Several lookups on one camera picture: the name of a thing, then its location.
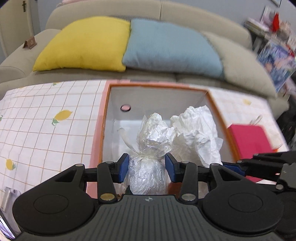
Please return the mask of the yellow cushion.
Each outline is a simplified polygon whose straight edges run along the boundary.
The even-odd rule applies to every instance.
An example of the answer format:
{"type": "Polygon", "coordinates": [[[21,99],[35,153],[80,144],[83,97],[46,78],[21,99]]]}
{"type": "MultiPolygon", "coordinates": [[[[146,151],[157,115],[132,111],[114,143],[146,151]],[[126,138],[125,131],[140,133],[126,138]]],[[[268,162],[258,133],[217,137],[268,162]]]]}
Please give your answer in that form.
{"type": "Polygon", "coordinates": [[[124,72],[122,59],[130,38],[130,22],[107,16],[77,20],[46,45],[33,71],[62,68],[124,72]]]}

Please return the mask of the white paper bag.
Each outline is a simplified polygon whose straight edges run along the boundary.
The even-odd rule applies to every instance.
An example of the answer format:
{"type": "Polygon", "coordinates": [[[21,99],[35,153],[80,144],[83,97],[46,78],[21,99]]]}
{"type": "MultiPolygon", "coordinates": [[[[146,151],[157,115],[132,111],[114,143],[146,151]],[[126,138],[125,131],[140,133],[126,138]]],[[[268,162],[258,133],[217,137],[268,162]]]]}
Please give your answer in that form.
{"type": "Polygon", "coordinates": [[[222,164],[223,139],[218,137],[208,106],[190,106],[179,116],[172,116],[170,121],[176,133],[171,154],[178,161],[189,161],[206,168],[213,163],[222,164]]]}

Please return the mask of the blue anime print pillow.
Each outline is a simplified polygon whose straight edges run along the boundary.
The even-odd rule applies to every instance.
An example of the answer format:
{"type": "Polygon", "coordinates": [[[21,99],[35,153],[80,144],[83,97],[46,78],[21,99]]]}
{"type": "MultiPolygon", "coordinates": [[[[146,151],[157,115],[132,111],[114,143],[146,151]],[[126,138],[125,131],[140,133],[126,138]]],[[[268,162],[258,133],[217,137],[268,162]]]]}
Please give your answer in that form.
{"type": "Polygon", "coordinates": [[[269,41],[257,56],[273,81],[276,92],[295,72],[295,58],[281,45],[269,41]]]}

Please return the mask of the orange cardboard box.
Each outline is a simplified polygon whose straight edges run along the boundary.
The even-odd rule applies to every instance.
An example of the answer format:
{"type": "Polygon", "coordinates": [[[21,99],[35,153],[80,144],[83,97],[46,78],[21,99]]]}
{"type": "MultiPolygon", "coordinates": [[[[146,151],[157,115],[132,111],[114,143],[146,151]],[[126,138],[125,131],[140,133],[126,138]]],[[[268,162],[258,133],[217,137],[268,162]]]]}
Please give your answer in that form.
{"type": "Polygon", "coordinates": [[[198,108],[204,105],[211,111],[218,137],[223,139],[221,160],[236,162],[237,148],[209,90],[166,82],[104,82],[89,166],[95,168],[101,162],[116,162],[122,154],[132,153],[118,133],[120,128],[125,129],[130,144],[136,149],[137,134],[144,116],[158,113],[170,125],[172,116],[182,114],[190,106],[198,108]]]}

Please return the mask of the clear plastic bundle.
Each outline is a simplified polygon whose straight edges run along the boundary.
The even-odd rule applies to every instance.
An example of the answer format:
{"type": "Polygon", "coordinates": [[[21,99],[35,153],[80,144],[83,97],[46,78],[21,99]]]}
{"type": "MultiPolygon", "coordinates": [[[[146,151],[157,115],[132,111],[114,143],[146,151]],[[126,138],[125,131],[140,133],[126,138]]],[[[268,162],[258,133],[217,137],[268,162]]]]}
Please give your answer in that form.
{"type": "Polygon", "coordinates": [[[128,171],[121,185],[122,192],[130,190],[135,195],[164,195],[168,192],[169,178],[165,169],[165,154],[173,149],[176,137],[174,127],[169,127],[158,113],[144,116],[137,132],[134,148],[124,128],[118,130],[130,149],[128,171]]]}

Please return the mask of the beige cushion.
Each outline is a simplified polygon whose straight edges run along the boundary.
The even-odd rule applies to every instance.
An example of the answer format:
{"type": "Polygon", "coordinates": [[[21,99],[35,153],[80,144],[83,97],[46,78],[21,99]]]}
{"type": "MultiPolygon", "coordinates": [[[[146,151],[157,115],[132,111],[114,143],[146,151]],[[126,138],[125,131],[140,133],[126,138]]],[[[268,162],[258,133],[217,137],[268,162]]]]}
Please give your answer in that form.
{"type": "Polygon", "coordinates": [[[226,82],[261,96],[277,97],[270,75],[252,51],[214,33],[202,34],[220,57],[226,82]]]}

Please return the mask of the black backpack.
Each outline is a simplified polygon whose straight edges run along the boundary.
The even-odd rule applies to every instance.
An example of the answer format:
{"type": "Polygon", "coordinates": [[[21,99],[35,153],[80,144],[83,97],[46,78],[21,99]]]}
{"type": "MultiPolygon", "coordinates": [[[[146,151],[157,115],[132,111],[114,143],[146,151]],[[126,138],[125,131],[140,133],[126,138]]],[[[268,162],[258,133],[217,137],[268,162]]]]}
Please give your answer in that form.
{"type": "Polygon", "coordinates": [[[276,122],[289,149],[295,151],[295,108],[283,112],[276,122]]]}

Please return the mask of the light blue cushion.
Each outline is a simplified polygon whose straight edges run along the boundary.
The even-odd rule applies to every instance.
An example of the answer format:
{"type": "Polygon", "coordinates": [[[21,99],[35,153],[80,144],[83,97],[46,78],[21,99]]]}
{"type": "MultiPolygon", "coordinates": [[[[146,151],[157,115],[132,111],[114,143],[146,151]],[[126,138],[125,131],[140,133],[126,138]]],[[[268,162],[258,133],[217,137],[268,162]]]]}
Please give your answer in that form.
{"type": "Polygon", "coordinates": [[[223,78],[220,57],[201,33],[164,22],[134,19],[122,63],[133,69],[223,78]]]}

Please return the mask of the cluttered side table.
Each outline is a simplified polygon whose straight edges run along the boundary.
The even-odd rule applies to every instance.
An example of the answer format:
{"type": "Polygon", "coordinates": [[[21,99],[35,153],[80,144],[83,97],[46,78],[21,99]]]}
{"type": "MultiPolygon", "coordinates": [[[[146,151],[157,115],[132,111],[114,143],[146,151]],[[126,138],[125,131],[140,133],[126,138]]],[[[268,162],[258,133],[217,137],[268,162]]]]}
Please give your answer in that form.
{"type": "Polygon", "coordinates": [[[295,32],[290,27],[290,22],[280,20],[278,12],[266,6],[259,21],[248,18],[244,27],[251,33],[253,46],[256,54],[268,42],[273,42],[284,47],[295,56],[295,32]]]}

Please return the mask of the beige sofa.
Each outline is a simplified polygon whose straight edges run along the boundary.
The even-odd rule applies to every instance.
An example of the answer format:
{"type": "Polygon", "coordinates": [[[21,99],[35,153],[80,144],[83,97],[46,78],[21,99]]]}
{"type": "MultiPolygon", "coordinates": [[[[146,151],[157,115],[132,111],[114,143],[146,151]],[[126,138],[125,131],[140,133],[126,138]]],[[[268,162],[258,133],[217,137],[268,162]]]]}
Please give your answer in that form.
{"type": "Polygon", "coordinates": [[[44,31],[36,35],[37,45],[31,50],[19,47],[1,63],[1,95],[9,90],[53,81],[85,79],[130,79],[135,81],[163,81],[205,85],[250,93],[267,99],[275,118],[288,110],[288,101],[277,94],[265,97],[229,84],[225,80],[189,73],[154,72],[127,68],[125,72],[81,70],[77,68],[34,72],[37,56],[63,27],[87,17],[111,16],[124,20],[150,20],[172,23],[200,32],[210,32],[240,44],[252,51],[250,32],[222,16],[171,1],[85,1],[56,8],[44,31]]]}

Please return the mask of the lemon print checked blanket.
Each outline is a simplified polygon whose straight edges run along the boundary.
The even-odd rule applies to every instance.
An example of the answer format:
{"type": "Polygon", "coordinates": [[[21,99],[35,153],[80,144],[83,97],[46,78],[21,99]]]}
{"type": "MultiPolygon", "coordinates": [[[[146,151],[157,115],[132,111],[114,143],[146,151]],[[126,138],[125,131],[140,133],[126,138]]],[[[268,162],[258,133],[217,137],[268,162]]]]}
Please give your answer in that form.
{"type": "MultiPolygon", "coordinates": [[[[78,80],[9,90],[1,100],[1,193],[25,192],[74,164],[90,167],[104,82],[78,80]]],[[[236,91],[204,87],[229,128],[261,126],[270,142],[288,150],[267,101],[236,91]]]]}

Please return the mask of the small brown stand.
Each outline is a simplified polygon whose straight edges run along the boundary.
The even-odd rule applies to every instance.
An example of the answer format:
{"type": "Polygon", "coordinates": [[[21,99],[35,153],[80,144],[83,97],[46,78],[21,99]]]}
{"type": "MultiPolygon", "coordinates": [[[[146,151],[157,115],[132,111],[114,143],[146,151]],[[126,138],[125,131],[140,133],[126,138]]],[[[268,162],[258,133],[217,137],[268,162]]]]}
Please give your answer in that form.
{"type": "Polygon", "coordinates": [[[32,49],[37,45],[36,39],[34,36],[30,37],[29,39],[25,40],[23,44],[23,48],[32,49]]]}

